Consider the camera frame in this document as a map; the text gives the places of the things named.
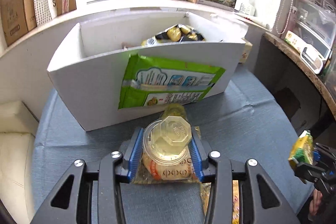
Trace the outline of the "person's hand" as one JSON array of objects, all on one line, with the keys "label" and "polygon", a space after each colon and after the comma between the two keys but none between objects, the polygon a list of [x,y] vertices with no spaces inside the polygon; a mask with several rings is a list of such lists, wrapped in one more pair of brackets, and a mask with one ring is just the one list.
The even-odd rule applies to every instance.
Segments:
[{"label": "person's hand", "polygon": [[312,216],[315,216],[319,210],[319,206],[321,204],[322,201],[322,193],[320,191],[318,191],[317,189],[315,189],[313,191],[313,199],[310,202],[309,205],[309,213]]}]

